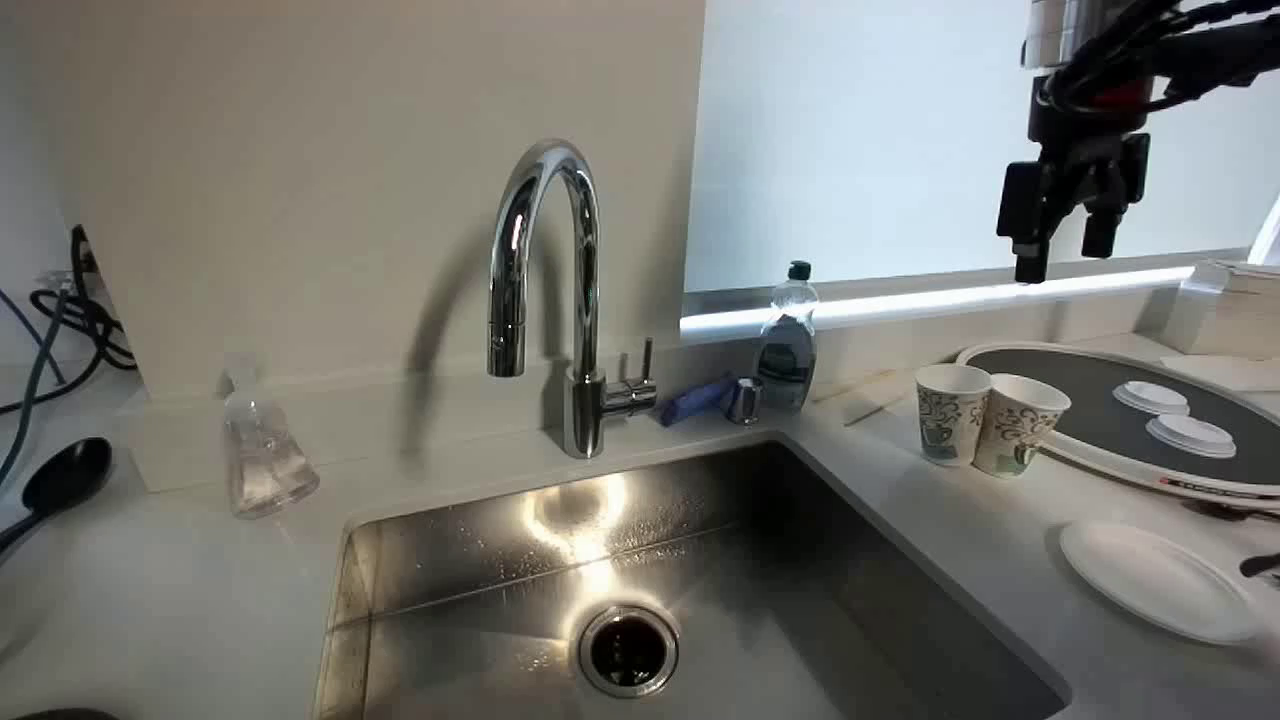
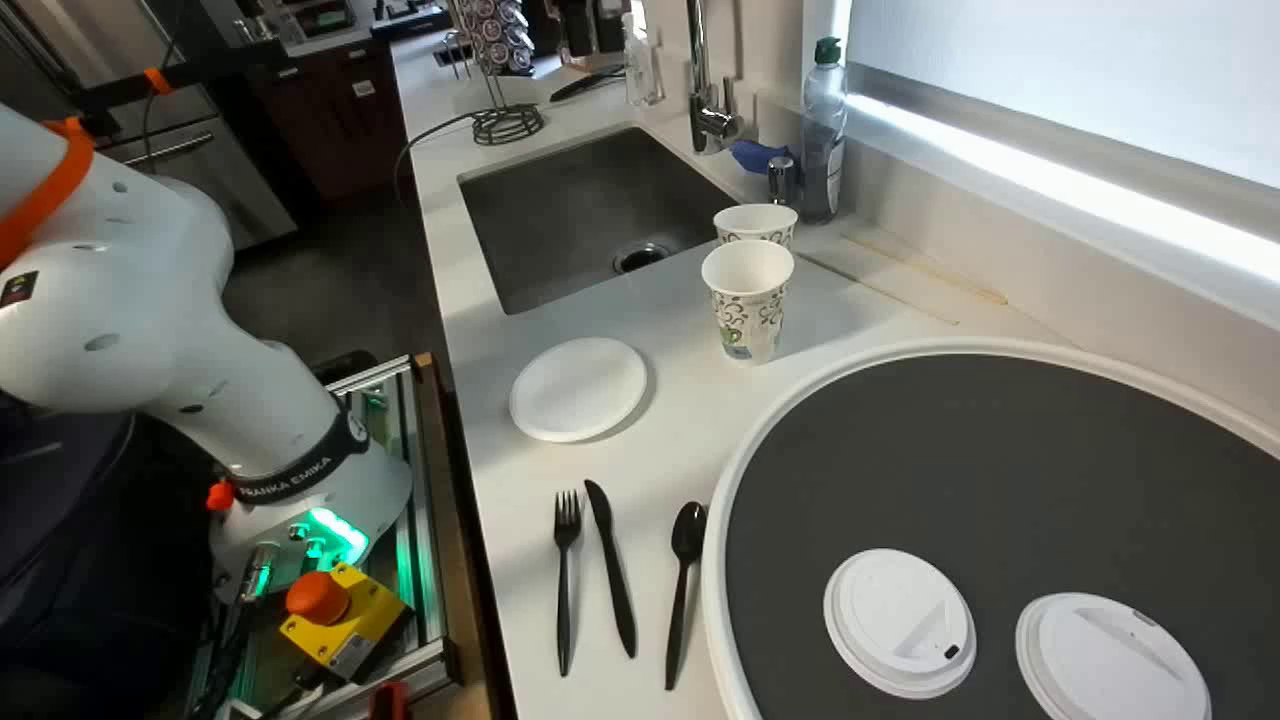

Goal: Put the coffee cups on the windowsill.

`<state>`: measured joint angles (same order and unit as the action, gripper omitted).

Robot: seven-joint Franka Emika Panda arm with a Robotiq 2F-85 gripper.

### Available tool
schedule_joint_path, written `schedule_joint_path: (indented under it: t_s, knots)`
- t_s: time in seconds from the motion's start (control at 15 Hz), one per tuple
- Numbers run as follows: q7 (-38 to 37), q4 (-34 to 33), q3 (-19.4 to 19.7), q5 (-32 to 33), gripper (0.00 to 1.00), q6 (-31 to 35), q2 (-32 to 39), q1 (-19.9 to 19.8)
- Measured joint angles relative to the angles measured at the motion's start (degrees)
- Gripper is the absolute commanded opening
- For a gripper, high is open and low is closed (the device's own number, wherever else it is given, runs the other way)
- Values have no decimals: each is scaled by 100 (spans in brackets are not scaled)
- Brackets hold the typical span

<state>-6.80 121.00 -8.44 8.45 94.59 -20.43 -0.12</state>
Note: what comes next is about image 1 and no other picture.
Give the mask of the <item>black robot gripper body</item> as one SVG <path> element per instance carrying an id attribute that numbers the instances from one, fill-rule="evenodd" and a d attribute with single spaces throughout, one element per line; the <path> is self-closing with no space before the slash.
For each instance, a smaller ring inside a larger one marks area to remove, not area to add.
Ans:
<path id="1" fill-rule="evenodd" d="M 1149 161 L 1151 73 L 1140 39 L 1157 0 L 1031 0 L 1020 65 L 1031 73 L 1035 169 L 1140 169 Z"/>

